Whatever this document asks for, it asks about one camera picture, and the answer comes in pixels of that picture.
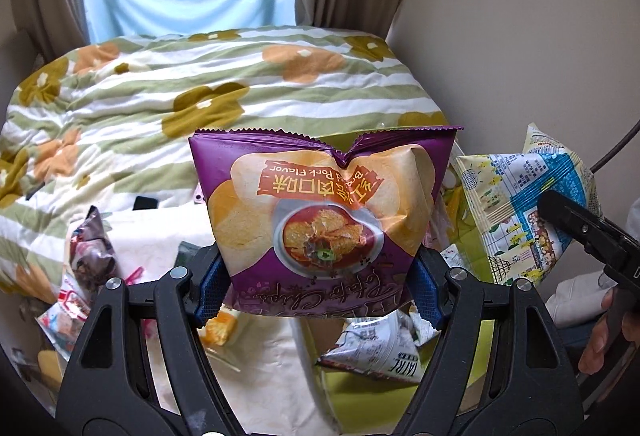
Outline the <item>person's right hand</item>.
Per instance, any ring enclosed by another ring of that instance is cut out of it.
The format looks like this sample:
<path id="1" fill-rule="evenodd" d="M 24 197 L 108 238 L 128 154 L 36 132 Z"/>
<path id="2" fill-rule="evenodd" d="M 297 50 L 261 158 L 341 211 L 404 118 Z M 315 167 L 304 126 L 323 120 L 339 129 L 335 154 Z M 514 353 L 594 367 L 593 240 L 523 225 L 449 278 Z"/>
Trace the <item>person's right hand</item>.
<path id="1" fill-rule="evenodd" d="M 604 315 L 594 326 L 586 348 L 578 362 L 578 370 L 585 374 L 597 373 L 604 364 L 605 346 L 610 338 L 608 330 L 608 310 L 616 299 L 618 289 L 610 289 L 603 297 L 601 307 Z M 639 345 L 639 317 L 632 312 L 626 312 L 622 320 L 622 333 L 628 342 Z"/>

